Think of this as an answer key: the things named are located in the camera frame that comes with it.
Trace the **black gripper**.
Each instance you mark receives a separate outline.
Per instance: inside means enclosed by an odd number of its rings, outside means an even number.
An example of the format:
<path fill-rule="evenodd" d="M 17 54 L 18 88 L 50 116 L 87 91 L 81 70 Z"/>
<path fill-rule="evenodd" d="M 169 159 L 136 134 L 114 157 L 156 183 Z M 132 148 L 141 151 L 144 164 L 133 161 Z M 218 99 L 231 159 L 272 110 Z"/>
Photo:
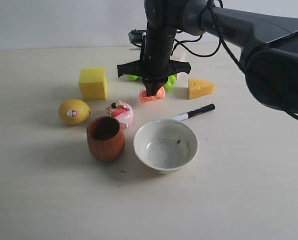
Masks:
<path fill-rule="evenodd" d="M 189 74 L 190 63 L 171 60 L 176 28 L 147 25 L 143 37 L 140 59 L 117 66 L 117 76 L 134 75 L 141 77 L 147 97 L 157 95 L 167 81 L 161 81 L 177 73 Z"/>

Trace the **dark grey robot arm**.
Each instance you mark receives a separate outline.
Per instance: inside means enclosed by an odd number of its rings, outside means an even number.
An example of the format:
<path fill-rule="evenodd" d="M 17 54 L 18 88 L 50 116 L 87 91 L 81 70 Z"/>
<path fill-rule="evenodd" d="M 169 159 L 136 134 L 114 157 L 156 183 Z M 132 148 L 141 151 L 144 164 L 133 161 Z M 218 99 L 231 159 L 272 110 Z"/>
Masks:
<path fill-rule="evenodd" d="M 147 30 L 140 59 L 117 67 L 118 76 L 139 76 L 153 96 L 171 75 L 191 70 L 171 60 L 178 30 L 210 33 L 241 48 L 236 60 L 247 87 L 261 104 L 298 114 L 298 18 L 226 9 L 211 0 L 147 0 Z"/>

